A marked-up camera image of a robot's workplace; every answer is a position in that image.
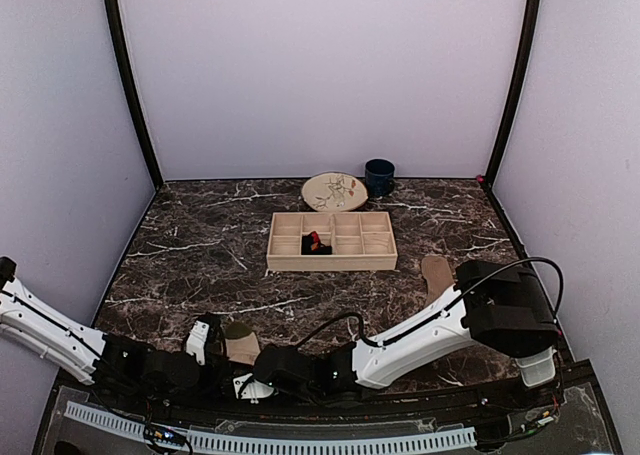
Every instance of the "robotic arm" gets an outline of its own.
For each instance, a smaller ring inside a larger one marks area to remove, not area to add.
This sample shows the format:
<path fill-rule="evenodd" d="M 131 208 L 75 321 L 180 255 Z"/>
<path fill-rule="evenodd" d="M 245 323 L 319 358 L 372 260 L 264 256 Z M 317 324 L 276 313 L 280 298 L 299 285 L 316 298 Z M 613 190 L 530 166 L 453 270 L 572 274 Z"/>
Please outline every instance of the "robotic arm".
<path fill-rule="evenodd" d="M 221 396 L 222 385 L 231 382 L 239 399 L 256 401 L 283 392 L 321 404 L 344 404 L 359 401 L 366 389 L 388 387 L 411 370 L 475 343 L 514 357 L 528 387 L 555 376 L 555 314 L 528 268 L 467 262 L 456 271 L 456 285 L 384 333 L 362 337 L 325 356 L 270 345 L 254 367 L 228 361 L 215 315 L 199 317 L 186 351 L 156 350 L 70 320 L 16 279 L 15 268 L 13 261 L 0 258 L 0 333 L 85 385 L 124 395 L 188 402 L 203 393 Z"/>

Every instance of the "white panel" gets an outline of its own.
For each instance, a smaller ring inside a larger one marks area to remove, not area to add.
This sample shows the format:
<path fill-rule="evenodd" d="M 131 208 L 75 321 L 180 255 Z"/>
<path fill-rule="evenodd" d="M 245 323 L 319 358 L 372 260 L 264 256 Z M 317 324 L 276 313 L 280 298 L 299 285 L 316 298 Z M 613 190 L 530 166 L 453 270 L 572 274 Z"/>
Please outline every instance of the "white panel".
<path fill-rule="evenodd" d="M 0 0 L 0 256 L 90 322 L 153 193 L 102 0 Z M 30 454 L 56 370 L 0 339 L 0 452 Z"/>
<path fill-rule="evenodd" d="M 566 272 L 560 318 L 625 453 L 640 453 L 639 19 L 640 0 L 542 0 L 496 186 L 527 251 Z"/>
<path fill-rule="evenodd" d="M 120 0 L 167 179 L 484 171 L 525 0 Z"/>

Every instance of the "dark blue mug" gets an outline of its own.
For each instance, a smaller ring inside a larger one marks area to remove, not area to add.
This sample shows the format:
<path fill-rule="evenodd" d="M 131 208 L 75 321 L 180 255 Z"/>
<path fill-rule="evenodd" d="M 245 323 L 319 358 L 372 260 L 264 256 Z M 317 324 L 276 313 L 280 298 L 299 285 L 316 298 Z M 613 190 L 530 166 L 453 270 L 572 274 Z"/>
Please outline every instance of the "dark blue mug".
<path fill-rule="evenodd" d="M 395 186 L 393 173 L 396 167 L 388 160 L 376 158 L 364 166 L 364 184 L 370 197 L 389 195 Z"/>

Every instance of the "black metal pole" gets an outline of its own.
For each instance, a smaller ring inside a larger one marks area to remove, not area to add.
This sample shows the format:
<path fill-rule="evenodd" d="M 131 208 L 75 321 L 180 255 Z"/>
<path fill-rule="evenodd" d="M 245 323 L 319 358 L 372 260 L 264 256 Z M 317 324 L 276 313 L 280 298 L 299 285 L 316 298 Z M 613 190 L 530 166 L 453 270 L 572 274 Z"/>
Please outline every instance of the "black metal pole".
<path fill-rule="evenodd" d="M 162 187 L 164 180 L 162 179 L 160 166 L 158 165 L 156 154 L 153 151 L 153 145 L 151 144 L 147 124 L 142 114 L 142 107 L 140 105 L 138 91 L 136 90 L 133 71 L 131 70 L 131 62 L 129 61 L 129 53 L 127 52 L 127 44 L 124 38 L 118 0 L 104 0 L 104 6 L 107 11 L 107 20 L 109 21 L 109 30 L 111 31 L 111 41 L 113 42 L 113 50 L 116 54 L 118 70 L 120 71 L 122 88 L 124 89 L 124 94 L 127 98 L 127 104 L 129 105 L 129 112 L 131 112 L 133 126 L 135 128 L 136 135 L 138 136 L 138 143 L 140 144 L 142 155 L 144 156 L 144 160 L 147 164 L 147 170 L 149 171 L 153 185 L 156 190 L 158 190 Z"/>
<path fill-rule="evenodd" d="M 524 76 L 529 63 L 529 54 L 531 53 L 531 44 L 536 28 L 539 6 L 540 0 L 527 0 L 524 19 L 522 21 L 522 31 L 520 32 L 518 53 L 513 67 L 513 75 L 511 76 L 511 85 L 509 86 L 509 93 L 507 94 L 504 112 L 502 112 L 502 120 L 500 121 L 500 128 L 498 129 L 496 142 L 493 146 L 491 159 L 489 160 L 489 165 L 484 175 L 484 179 L 489 186 L 492 186 L 496 180 L 498 170 L 500 170 L 500 163 L 502 163 L 507 142 L 509 141 L 509 134 L 513 127 L 513 120 L 515 119 L 516 110 L 518 109 L 518 102 L 520 101 L 520 94 L 522 93 L 522 86 L 524 84 Z"/>

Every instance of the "black marble surface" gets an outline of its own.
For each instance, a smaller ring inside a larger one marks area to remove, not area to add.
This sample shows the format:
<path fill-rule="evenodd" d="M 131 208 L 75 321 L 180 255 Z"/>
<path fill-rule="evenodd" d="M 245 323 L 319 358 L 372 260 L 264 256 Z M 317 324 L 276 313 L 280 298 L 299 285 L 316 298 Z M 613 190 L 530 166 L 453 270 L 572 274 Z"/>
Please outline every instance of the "black marble surface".
<path fill-rule="evenodd" d="M 309 211 L 304 180 L 167 183 L 133 241 L 96 326 L 179 350 L 205 312 L 239 320 L 261 344 L 296 342 L 317 325 L 356 310 L 367 332 L 383 331 L 425 307 L 425 255 L 515 260 L 507 235 L 472 180 L 397 180 L 396 190 L 365 211 L 388 211 L 398 249 L 396 270 L 273 273 L 266 251 L 273 212 Z M 339 322 L 306 349 L 319 353 L 352 339 Z M 460 350 L 405 376 L 390 390 L 443 388 L 519 376 L 509 358 L 484 347 Z"/>

